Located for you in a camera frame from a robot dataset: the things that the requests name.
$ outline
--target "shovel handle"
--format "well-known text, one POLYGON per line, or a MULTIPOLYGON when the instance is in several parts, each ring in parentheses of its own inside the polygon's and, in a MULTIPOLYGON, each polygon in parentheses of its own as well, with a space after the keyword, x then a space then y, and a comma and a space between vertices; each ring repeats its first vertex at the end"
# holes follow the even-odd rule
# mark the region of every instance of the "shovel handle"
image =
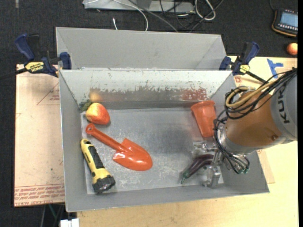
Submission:
POLYGON ((102 143, 110 146, 111 148, 115 149, 116 151, 122 151, 126 152, 128 151, 123 145, 121 145, 119 142, 115 141, 113 138, 109 137, 105 133, 98 130, 93 123, 89 123, 86 126, 85 132, 87 134, 92 135, 102 143))

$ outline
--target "orange ball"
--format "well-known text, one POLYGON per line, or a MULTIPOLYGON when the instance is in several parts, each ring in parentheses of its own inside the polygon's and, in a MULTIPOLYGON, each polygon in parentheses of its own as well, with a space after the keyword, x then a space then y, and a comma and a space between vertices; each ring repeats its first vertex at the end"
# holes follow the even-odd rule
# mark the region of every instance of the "orange ball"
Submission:
POLYGON ((290 43, 287 46, 287 53, 290 55, 297 55, 298 54, 298 44, 297 43, 290 43))

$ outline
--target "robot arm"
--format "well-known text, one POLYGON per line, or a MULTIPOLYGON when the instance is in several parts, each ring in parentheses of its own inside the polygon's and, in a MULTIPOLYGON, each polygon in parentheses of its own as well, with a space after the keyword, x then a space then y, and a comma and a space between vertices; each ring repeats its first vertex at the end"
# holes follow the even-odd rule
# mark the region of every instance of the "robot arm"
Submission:
MULTIPOLYGON (((203 146, 203 154, 213 155, 212 162, 208 159, 203 165, 197 160, 206 169, 204 185, 218 184, 223 162, 237 174, 247 173, 247 154, 297 140, 297 69, 271 79, 257 90, 238 87, 226 94, 225 110, 214 120, 215 144, 203 146)), ((191 169, 184 172, 182 182, 191 176, 188 172, 191 169)))

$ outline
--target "clamp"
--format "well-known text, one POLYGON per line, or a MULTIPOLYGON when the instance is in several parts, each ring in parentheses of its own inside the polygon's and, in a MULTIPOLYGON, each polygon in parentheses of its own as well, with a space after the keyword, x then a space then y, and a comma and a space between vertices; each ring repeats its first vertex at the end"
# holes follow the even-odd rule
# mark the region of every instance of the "clamp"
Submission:
POLYGON ((44 73, 58 77, 58 70, 53 64, 59 61, 62 61, 63 69, 70 70, 71 59, 67 52, 62 52, 59 57, 51 60, 46 57, 40 57, 39 38, 38 34, 27 36, 27 33, 24 33, 15 39, 17 49, 27 58, 24 68, 17 70, 16 74, 28 71, 33 74, 44 73))
POLYGON ((251 59, 253 59, 258 54, 259 49, 260 48, 256 42, 245 42, 242 52, 237 56, 235 62, 232 62, 230 57, 225 56, 221 62, 219 70, 227 70, 231 66, 230 68, 234 76, 247 74, 262 83, 267 83, 267 81, 264 79, 251 73, 250 67, 248 65, 251 59))

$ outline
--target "handheld device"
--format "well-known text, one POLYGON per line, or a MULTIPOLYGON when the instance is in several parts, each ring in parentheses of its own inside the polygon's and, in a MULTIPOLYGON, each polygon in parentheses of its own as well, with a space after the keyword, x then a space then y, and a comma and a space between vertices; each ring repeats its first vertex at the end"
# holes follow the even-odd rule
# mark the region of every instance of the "handheld device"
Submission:
POLYGON ((271 27, 278 33, 296 37, 298 35, 298 12, 290 9, 276 9, 271 27))

